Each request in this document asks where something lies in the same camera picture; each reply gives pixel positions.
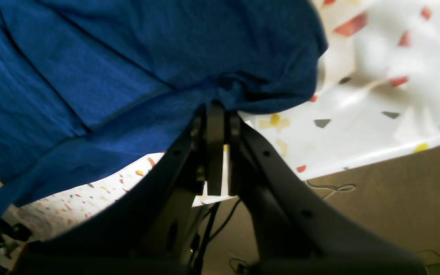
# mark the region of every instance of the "floor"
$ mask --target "floor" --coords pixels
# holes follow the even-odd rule
[[[440,147],[310,183],[329,204],[390,242],[417,252],[431,266],[431,274],[440,275]],[[215,226],[234,203],[222,203]],[[242,204],[210,243],[204,274],[233,274],[231,258],[247,263],[259,258],[250,214]]]

